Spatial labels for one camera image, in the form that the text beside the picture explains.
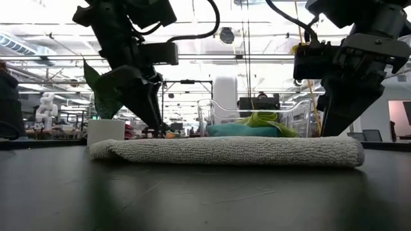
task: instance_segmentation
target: chair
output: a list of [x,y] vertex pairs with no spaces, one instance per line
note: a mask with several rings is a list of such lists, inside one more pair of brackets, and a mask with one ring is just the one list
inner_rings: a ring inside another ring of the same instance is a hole
[[365,141],[382,142],[383,138],[379,130],[362,130],[364,133]]
[[365,141],[364,133],[361,133],[361,132],[347,132],[347,135],[349,137],[352,137],[352,138],[356,139],[356,140]]

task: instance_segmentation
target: folded towel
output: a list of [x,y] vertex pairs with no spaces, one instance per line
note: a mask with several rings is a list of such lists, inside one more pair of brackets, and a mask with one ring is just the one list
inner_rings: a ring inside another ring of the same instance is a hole
[[248,136],[248,137],[280,137],[278,128],[273,126],[252,128],[244,124],[218,124],[207,127],[210,137]]
[[275,126],[283,137],[297,137],[297,132],[287,128],[281,123],[277,123],[277,114],[273,112],[254,112],[250,117],[239,120],[237,123],[250,127]]
[[170,164],[355,167],[364,162],[360,142],[350,137],[107,140],[93,144],[90,154],[95,159],[120,156],[131,162]]

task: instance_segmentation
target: desk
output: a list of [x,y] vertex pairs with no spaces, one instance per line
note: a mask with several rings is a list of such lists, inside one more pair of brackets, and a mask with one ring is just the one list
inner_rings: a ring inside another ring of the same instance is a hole
[[358,169],[91,161],[0,152],[0,230],[411,230],[411,153]]

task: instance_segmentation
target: green cloth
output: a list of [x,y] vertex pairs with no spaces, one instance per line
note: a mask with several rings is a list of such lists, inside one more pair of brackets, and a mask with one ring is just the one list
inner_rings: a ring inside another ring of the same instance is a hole
[[298,134],[292,129],[287,128],[281,123],[277,123],[277,114],[273,112],[254,112],[250,117],[239,120],[237,123],[256,127],[271,127],[279,129],[283,137],[297,137]]
[[207,127],[208,136],[226,137],[226,136],[249,136],[249,137],[280,137],[278,128],[274,126],[265,126],[252,128],[250,126],[238,123],[218,124]]

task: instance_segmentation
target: teal cloth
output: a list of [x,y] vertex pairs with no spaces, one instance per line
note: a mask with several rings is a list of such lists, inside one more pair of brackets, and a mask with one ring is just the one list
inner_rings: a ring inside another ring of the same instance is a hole
[[281,133],[275,126],[264,126],[252,128],[238,123],[219,124],[207,127],[208,136],[251,136],[251,137],[280,137]]

